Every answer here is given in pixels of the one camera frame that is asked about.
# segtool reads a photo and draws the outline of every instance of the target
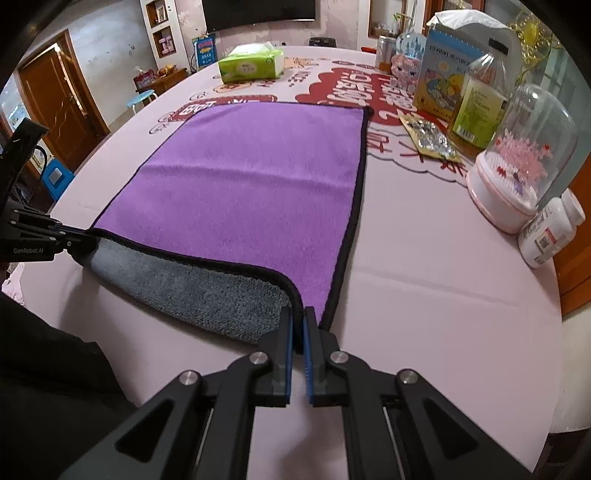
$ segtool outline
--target pink tablecloth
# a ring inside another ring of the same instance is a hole
[[[93,156],[53,216],[88,227],[137,167],[208,104],[367,103],[375,115],[362,213],[333,331],[373,368],[416,369],[532,469],[560,378],[552,263],[535,272],[526,266],[515,239],[472,205],[464,166],[417,154],[398,120],[414,110],[411,99],[373,70],[373,55],[319,47],[285,53],[287,69],[276,81],[224,86],[211,66],[166,92]],[[119,296],[67,254],[28,264],[21,284],[33,312],[100,344],[136,403],[182,370],[215,371],[246,351]],[[307,405],[301,369],[288,409],[256,413],[249,478],[346,478],[340,413]]]

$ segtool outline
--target tissue box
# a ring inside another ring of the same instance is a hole
[[[269,42],[239,45],[218,62],[224,83],[276,79],[283,72],[284,56]]]
[[[437,24],[425,44],[413,105],[449,121],[460,99],[464,74],[484,55],[478,42],[463,32]]]

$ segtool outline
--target white pill bottle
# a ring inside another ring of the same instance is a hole
[[[585,220],[583,207],[570,189],[551,199],[517,237],[519,251],[531,268],[538,268],[564,248]]]

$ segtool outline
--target television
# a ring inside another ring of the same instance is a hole
[[[203,0],[208,32],[276,20],[316,19],[316,0]]]

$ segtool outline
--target pink plush toy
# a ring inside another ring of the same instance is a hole
[[[417,89],[418,74],[421,70],[421,60],[411,59],[397,53],[392,57],[392,86],[414,94]]]

